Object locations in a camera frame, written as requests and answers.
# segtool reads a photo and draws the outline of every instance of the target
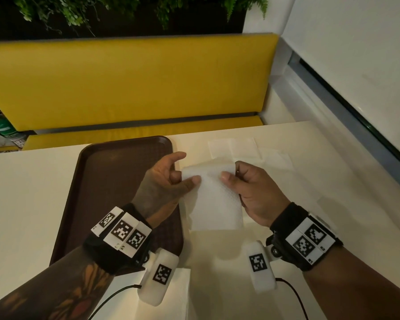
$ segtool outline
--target tabletop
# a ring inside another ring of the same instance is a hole
[[[209,160],[209,140],[239,137],[288,153],[296,170],[322,194],[318,203],[345,246],[400,287],[399,229],[311,122],[168,136],[174,151],[187,152],[176,169]],[[49,265],[85,146],[0,154],[0,298]],[[264,242],[267,228],[248,223],[241,230],[190,232],[183,205],[181,215],[185,243],[179,267],[192,270],[190,298],[198,319],[302,318],[295,295],[283,283],[261,295],[253,290],[241,245]],[[298,269],[282,261],[273,262],[272,269],[296,288],[311,319],[325,319]]]

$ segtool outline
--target fingernail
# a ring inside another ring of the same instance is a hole
[[[193,180],[194,185],[200,184],[201,176],[200,175],[193,176],[192,180]]]
[[[231,177],[231,173],[225,172],[225,171],[224,171],[224,172],[221,172],[221,179],[222,179],[222,180],[228,181],[230,177]]]

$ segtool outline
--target person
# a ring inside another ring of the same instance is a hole
[[[132,201],[157,227],[178,201],[200,182],[184,181],[172,165],[186,154],[164,156],[148,170]],[[221,181],[240,195],[250,217],[270,227],[290,201],[263,169],[236,162],[238,175],[222,172]],[[329,320],[400,319],[400,289],[343,246],[333,246],[304,279]],[[84,251],[76,248],[0,300],[0,320],[86,320],[113,279]]]

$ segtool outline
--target cable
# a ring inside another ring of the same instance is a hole
[[[95,316],[96,312],[98,312],[99,309],[102,308],[104,306],[104,304],[107,303],[113,296],[117,295],[121,291],[127,290],[128,288],[141,288],[141,287],[142,287],[141,285],[135,284],[135,285],[125,286],[124,288],[121,288],[120,290],[114,292],[105,301],[103,301],[101,303],[101,305],[92,313],[92,315],[87,320],[92,320],[92,318]]]
[[[304,312],[305,319],[308,320],[307,312],[305,311],[305,308],[304,308],[304,305],[302,304],[301,298],[299,297],[298,292],[295,290],[295,288],[288,281],[283,280],[279,277],[276,278],[276,282],[286,283],[293,290],[293,292],[295,292],[295,295],[298,298],[299,304],[301,305],[302,311]]]

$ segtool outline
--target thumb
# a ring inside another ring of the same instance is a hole
[[[220,179],[228,188],[241,195],[243,195],[243,193],[245,193],[249,188],[248,183],[242,181],[229,172],[222,172]]]
[[[178,184],[172,186],[176,198],[181,198],[201,182],[199,175],[187,178]]]

